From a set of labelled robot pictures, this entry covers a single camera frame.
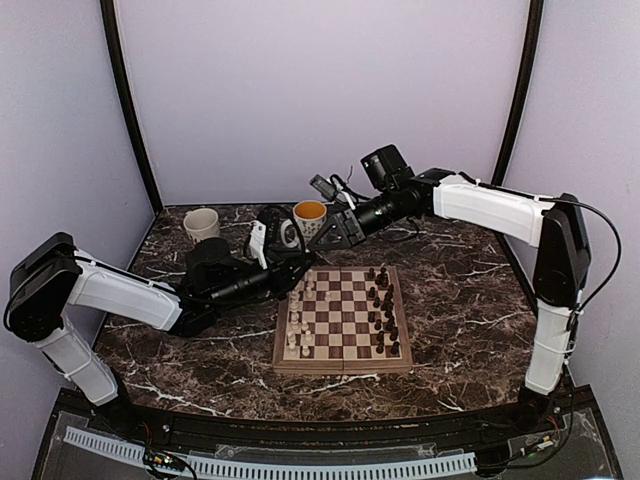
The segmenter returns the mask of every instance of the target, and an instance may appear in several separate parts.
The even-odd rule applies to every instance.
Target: robotic arm
[[[247,248],[256,260],[236,259],[224,239],[207,239],[187,253],[187,271],[176,286],[102,263],[77,249],[70,235],[57,233],[13,269],[4,325],[39,348],[116,432],[128,435],[140,422],[126,389],[77,333],[65,305],[97,308],[189,337],[225,311],[284,298],[316,257],[275,244],[276,209],[268,207],[254,221]]]
[[[361,163],[381,194],[330,217],[309,248],[350,248],[407,216],[462,220],[537,248],[533,287],[538,322],[520,397],[548,396],[572,352],[580,295],[591,261],[582,214],[574,204],[577,199],[568,194],[553,199],[512,192],[448,170],[414,175],[393,145]],[[327,198],[335,194],[319,175],[310,183]]]

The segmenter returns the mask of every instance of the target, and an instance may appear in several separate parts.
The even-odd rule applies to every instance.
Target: marble table
[[[182,218],[163,211],[132,271],[178,283],[191,248]],[[234,254],[259,205],[215,206]],[[172,411],[256,420],[335,421],[406,418],[513,402],[524,379],[535,318],[492,232],[424,219],[420,235],[400,223],[325,265],[394,265],[414,359],[407,374],[350,377],[273,372],[275,302],[243,307],[195,338],[177,338],[109,316],[96,351],[123,377],[132,400]]]

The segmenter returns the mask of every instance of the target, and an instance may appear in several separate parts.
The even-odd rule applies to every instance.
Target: lavender wall
[[[163,200],[297,200],[352,164],[366,191],[358,160],[387,143],[490,178],[528,3],[118,2]]]
[[[152,220],[118,104],[99,2],[3,1],[0,305],[11,268],[51,234],[126,266]],[[101,316],[74,310],[87,338]],[[33,347],[0,333],[0,476],[29,478],[58,387]]]
[[[633,0],[548,2],[509,187],[576,194],[624,242],[620,273],[594,300],[572,371],[590,383],[626,473],[640,471],[640,8]],[[593,288],[614,260],[606,225],[586,213]],[[531,271],[532,252],[517,251]]]

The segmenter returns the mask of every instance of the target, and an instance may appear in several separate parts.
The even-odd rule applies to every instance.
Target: white cable tray
[[[144,447],[74,427],[67,427],[64,441],[106,458],[143,468]],[[270,465],[217,460],[198,455],[179,455],[198,474],[198,479],[210,480],[422,480],[444,478],[477,470],[475,454],[464,453],[409,462],[376,463],[371,465]],[[189,478],[188,471],[182,477]]]

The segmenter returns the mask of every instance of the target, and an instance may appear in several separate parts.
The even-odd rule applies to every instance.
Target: mug
[[[220,220],[218,212],[212,208],[199,208],[197,210],[187,212],[182,225],[194,245],[200,243],[206,238],[220,236]]]
[[[293,207],[293,218],[300,227],[302,237],[305,243],[313,238],[313,236],[320,231],[324,221],[327,219],[327,207],[322,202],[317,200],[304,200]],[[282,222],[280,227],[280,238],[282,243],[288,248],[297,247],[300,242],[298,237],[294,237],[293,240],[288,241],[286,232],[289,227],[292,227],[291,220],[287,219]]]

